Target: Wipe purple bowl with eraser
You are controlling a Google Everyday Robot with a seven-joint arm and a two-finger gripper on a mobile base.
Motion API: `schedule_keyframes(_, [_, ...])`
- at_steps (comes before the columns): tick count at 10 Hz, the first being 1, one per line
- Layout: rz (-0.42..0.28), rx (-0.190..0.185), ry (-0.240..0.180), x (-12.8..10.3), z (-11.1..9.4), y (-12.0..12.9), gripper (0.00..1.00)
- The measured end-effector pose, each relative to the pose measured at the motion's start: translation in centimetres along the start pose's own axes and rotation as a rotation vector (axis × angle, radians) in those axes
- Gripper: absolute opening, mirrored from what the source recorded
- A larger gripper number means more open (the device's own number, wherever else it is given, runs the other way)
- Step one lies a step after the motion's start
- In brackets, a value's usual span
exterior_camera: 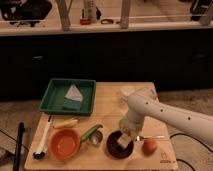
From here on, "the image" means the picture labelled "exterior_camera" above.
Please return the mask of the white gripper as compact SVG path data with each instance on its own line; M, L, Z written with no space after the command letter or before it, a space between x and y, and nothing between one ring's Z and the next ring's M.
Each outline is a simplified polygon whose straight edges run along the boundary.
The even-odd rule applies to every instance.
M127 112L126 115L119 121L119 129L123 134L129 137L136 137L142 130L144 117L136 115L132 112Z

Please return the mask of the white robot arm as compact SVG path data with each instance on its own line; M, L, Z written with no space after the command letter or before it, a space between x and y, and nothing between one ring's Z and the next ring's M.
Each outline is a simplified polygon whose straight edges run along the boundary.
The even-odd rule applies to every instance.
M128 111L119 122L121 132L135 139L146 116L160 120L190 134L213 148L213 116L160 103L144 94L127 98Z

